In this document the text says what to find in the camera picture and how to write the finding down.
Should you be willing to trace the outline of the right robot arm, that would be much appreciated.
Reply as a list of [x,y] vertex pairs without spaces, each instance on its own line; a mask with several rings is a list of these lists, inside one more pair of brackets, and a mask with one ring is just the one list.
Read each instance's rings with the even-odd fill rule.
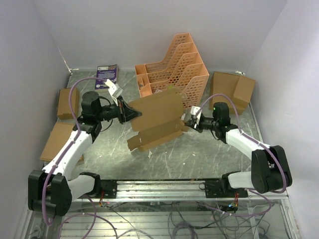
[[186,126],[202,133],[208,130],[216,140],[228,144],[251,160],[251,171],[230,172],[222,175],[220,193],[231,197],[237,189],[251,188],[260,194],[280,191],[292,185],[285,150],[279,146],[270,146],[250,137],[239,127],[231,123],[229,107],[226,103],[214,104],[212,117],[205,117],[200,107],[191,107],[191,118]]

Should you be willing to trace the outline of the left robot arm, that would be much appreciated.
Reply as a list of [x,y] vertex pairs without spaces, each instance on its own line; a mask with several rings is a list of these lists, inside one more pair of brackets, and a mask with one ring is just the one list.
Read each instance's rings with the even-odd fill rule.
[[82,154],[94,143],[103,121],[118,119],[129,122],[142,115],[118,96],[113,104],[102,106],[102,97],[94,91],[82,97],[82,113],[69,139],[55,158],[42,170],[33,170],[28,177],[28,208],[43,215],[65,215],[74,199],[83,195],[96,198],[101,194],[100,175],[83,172],[74,180],[71,173]]

